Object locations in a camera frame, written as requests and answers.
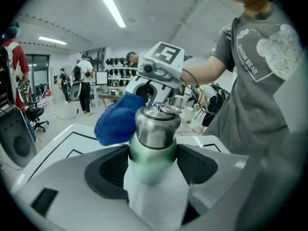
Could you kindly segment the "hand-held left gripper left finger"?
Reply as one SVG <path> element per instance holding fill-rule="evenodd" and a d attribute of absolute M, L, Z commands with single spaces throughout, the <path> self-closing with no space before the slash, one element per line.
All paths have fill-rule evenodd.
<path fill-rule="evenodd" d="M 71 125 L 27 164 L 11 188 L 44 231 L 142 231 L 124 176 L 128 146 L 101 146 L 93 129 Z"/>

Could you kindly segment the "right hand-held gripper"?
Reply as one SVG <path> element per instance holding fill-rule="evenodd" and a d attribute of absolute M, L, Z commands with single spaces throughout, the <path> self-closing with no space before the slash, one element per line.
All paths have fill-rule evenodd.
<path fill-rule="evenodd" d="M 147 105 L 166 103 L 177 93 L 185 50 L 158 42 L 138 59 L 137 76 L 126 86 L 126 92 L 148 98 Z"/>

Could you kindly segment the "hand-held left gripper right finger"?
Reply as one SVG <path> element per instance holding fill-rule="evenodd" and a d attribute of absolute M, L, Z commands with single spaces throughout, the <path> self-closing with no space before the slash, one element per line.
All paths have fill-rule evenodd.
<path fill-rule="evenodd" d="M 232 154 L 215 136 L 194 136 L 196 144 L 179 143 L 177 165 L 189 186 L 182 225 L 206 214 L 231 188 L 248 156 Z"/>

